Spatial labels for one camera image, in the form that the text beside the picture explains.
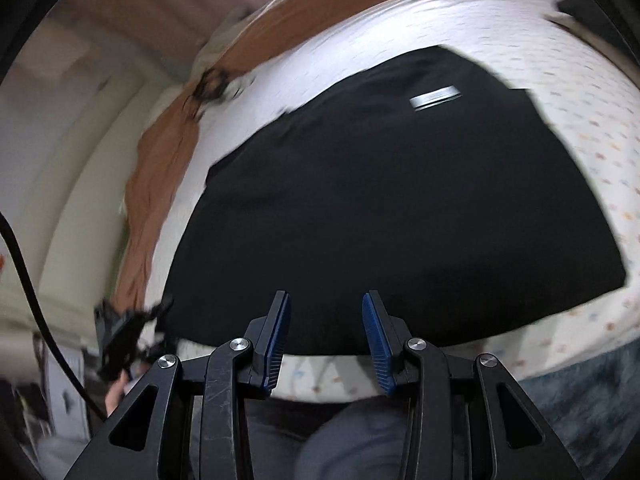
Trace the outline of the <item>person's right hand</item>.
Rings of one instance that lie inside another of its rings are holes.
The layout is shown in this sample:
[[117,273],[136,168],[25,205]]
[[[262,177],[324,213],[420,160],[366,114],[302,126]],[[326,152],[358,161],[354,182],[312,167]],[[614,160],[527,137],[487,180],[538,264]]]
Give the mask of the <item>person's right hand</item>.
[[114,413],[122,399],[137,385],[139,380],[140,376],[131,378],[124,370],[120,372],[118,378],[108,387],[104,398],[107,416],[111,416]]

